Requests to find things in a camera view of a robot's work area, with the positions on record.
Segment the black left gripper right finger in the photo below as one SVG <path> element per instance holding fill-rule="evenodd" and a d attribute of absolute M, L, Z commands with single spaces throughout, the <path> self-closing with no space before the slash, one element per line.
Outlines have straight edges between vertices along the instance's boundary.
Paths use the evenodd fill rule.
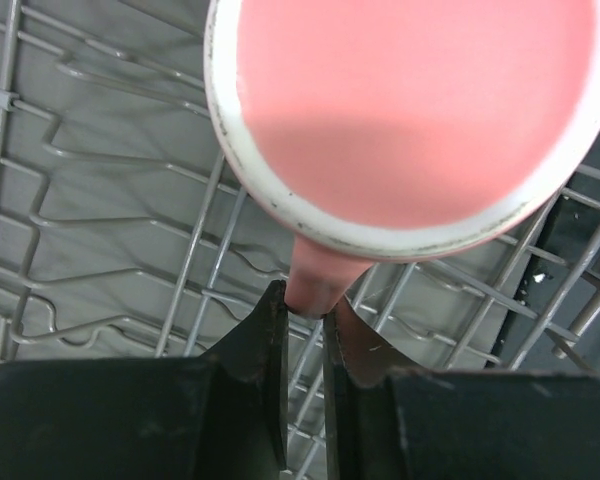
<path fill-rule="evenodd" d="M 323 321 L 332 479 L 600 479 L 600 376 L 434 370 L 346 300 Z"/>

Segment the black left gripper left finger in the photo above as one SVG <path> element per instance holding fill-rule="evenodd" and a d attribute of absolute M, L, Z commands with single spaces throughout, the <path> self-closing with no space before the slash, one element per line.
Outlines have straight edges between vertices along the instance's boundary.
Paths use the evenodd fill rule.
<path fill-rule="evenodd" d="M 197 357 L 0 365 L 0 479 L 276 479 L 288 310 L 269 284 Z"/>

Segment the pink mug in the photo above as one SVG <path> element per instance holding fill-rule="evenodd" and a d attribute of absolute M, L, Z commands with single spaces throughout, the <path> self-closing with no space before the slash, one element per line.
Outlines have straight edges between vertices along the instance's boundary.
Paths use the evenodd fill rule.
<path fill-rule="evenodd" d="M 295 233 L 286 304 L 318 317 L 566 183 L 600 131 L 600 1 L 214 1 L 204 76 L 231 168 Z"/>

